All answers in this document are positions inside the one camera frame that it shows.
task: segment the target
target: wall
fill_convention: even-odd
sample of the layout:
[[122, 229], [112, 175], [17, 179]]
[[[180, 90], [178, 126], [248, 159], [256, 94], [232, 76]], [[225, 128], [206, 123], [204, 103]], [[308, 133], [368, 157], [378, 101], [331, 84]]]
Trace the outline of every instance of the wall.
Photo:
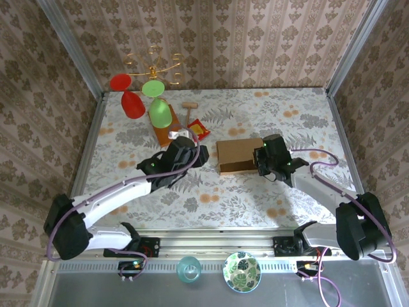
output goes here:
[[409, 2], [391, 0], [336, 93], [366, 191], [377, 195], [409, 288]]
[[[185, 56], [184, 88], [324, 86], [367, 0], [58, 0], [105, 91], [129, 52]], [[132, 89], [146, 79], [139, 77]]]
[[71, 189], [94, 112], [35, 1], [0, 1], [0, 306], [28, 306], [47, 209]]

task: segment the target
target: aluminum frame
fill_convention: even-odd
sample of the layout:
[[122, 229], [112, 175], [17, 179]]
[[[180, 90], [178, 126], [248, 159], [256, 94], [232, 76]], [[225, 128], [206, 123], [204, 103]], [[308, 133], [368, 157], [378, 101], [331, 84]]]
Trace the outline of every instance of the aluminum frame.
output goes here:
[[[202, 273], [220, 273], [225, 260], [202, 260]], [[295, 273], [297, 272], [297, 261], [295, 260], [258, 260], [263, 274], [265, 273]], [[144, 273], [175, 273], [179, 260], [151, 259], [147, 264]], [[59, 266], [59, 274], [72, 273], [118, 273], [117, 260], [70, 260]]]
[[348, 47], [345, 50], [332, 78], [327, 86], [328, 93], [335, 96], [337, 90], [344, 81], [348, 71], [357, 59], [359, 52], [362, 50], [369, 34], [372, 32], [376, 21], [383, 13], [388, 0], [372, 0], [365, 11], [364, 16], [352, 36]]
[[70, 29], [70, 26], [65, 21], [65, 17], [59, 9], [58, 1], [38, 0], [37, 2], [50, 21], [51, 26], [56, 31], [61, 43], [63, 43], [65, 49], [72, 58], [72, 61], [80, 72], [82, 78], [84, 78], [89, 90], [92, 92], [93, 96], [99, 100], [104, 94], [104, 91], [101, 84], [96, 79], [94, 70], [85, 57], [80, 44]]
[[[80, 163], [78, 175], [75, 178], [72, 195], [82, 194], [86, 182], [86, 177], [91, 165], [92, 154], [96, 145], [98, 131], [104, 117], [105, 108], [109, 94], [97, 106], [96, 113], [91, 124], [89, 136], [83, 153], [83, 159]], [[353, 182], [357, 191], [362, 189], [359, 185], [360, 180], [356, 170], [349, 144], [346, 140], [345, 132], [337, 113], [334, 99], [328, 98], [328, 103], [334, 115], [334, 121], [346, 152], [348, 166], [350, 167]], [[139, 234], [144, 237], [160, 237], [161, 253], [159, 261], [175, 261], [186, 255], [195, 256], [202, 261], [221, 261], [225, 260], [231, 253], [238, 249], [246, 250], [252, 253], [258, 260], [269, 261], [276, 260], [272, 237], [292, 236], [294, 228], [272, 228], [272, 227], [232, 227], [232, 228], [196, 228], [196, 229], [137, 229]], [[384, 251], [376, 251], [376, 255], [385, 256]], [[324, 257], [324, 261], [340, 261], [349, 258], [341, 250], [335, 251], [333, 256]], [[102, 251], [89, 251], [76, 258], [78, 261], [102, 261]], [[314, 261], [315, 257], [280, 257], [280, 260]], [[396, 264], [379, 263], [380, 270], [383, 270], [383, 282], [393, 306], [409, 307], [408, 295], [400, 277]], [[31, 307], [48, 306], [56, 274], [58, 273], [59, 263], [44, 261], [40, 275], [36, 284], [33, 298], [30, 302]]]

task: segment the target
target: floral tablecloth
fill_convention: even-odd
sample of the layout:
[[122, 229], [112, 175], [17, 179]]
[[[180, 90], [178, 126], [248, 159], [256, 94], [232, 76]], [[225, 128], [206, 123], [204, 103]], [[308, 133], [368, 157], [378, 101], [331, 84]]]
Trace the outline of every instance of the floral tablecloth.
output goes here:
[[[128, 174], [135, 165], [160, 150], [148, 115], [127, 118], [122, 93], [110, 93], [96, 142], [86, 193]], [[283, 135], [288, 148], [323, 148], [340, 158], [336, 168], [317, 167], [325, 176], [354, 189], [350, 171], [325, 93], [320, 88], [262, 90], [165, 91], [180, 122], [187, 110], [182, 102], [197, 102], [191, 121], [199, 118], [211, 131], [202, 141], [210, 158], [191, 169], [171, 189], [160, 189], [133, 200], [101, 219], [112, 226], [136, 228], [197, 228], [297, 226], [310, 220], [334, 223], [335, 218], [308, 195], [282, 182], [271, 183], [257, 174], [220, 176], [215, 143], [223, 139]], [[141, 97], [148, 110], [151, 98]], [[307, 161], [328, 158], [324, 153], [294, 153]]]

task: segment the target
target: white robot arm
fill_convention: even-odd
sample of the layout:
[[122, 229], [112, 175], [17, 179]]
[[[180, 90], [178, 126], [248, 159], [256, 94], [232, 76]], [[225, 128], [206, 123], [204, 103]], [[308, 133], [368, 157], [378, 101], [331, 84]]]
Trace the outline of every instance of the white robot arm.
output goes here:
[[[183, 178], [189, 168], [201, 167], [209, 158], [207, 147], [179, 136], [166, 151], [159, 152], [139, 163], [125, 178], [113, 182], [91, 194], [69, 199], [65, 194], [52, 202], [44, 224], [50, 237], [47, 256], [53, 244], [62, 260], [72, 259], [90, 249], [118, 249], [138, 251], [141, 238], [129, 223], [118, 227], [99, 227], [95, 223], [109, 212], [138, 197], [153, 193], [161, 187], [171, 187]], [[146, 238], [159, 241], [159, 238]]]
[[[337, 221], [336, 224], [313, 221], [302, 225], [294, 231], [293, 237], [280, 241], [276, 256], [280, 251], [284, 251], [285, 256], [308, 255], [321, 246], [342, 249], [351, 259], [358, 260], [387, 242], [391, 245], [392, 241], [387, 240], [390, 237], [388, 224], [373, 194], [358, 195], [314, 173], [313, 164], [310, 166], [300, 158], [291, 158], [280, 135], [268, 136], [263, 141], [264, 147], [254, 151], [259, 175], [275, 174], [276, 180], [305, 192], [328, 208]], [[173, 185], [189, 167], [202, 166], [209, 155], [205, 146], [199, 148], [197, 150], [189, 138], [180, 136], [165, 152], [139, 163], [127, 177], [107, 187], [71, 200], [66, 195], [58, 196], [44, 225], [50, 237], [49, 258], [53, 259], [51, 244], [63, 260], [90, 249], [138, 251], [143, 238], [130, 224], [111, 228], [95, 226], [95, 223], [130, 200]]]
[[352, 260], [359, 260], [381, 246], [389, 244], [394, 262], [396, 250], [389, 226], [383, 215], [378, 198], [371, 193], [357, 194], [317, 174], [306, 161], [292, 159], [283, 138], [274, 134], [263, 139], [264, 147], [254, 150], [254, 163], [260, 176], [270, 173], [275, 179], [297, 188], [313, 197], [336, 217], [336, 224], [308, 222], [294, 231], [290, 238], [274, 238], [279, 242], [275, 255], [308, 255], [314, 248], [338, 248]]

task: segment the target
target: green leaf pattern bowl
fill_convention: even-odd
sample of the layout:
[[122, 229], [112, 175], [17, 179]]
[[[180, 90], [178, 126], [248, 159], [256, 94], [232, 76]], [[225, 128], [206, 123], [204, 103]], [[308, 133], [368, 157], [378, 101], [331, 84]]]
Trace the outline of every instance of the green leaf pattern bowl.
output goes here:
[[230, 288], [248, 293], [257, 288], [261, 280], [260, 265], [249, 253], [238, 251], [224, 262], [223, 277]]

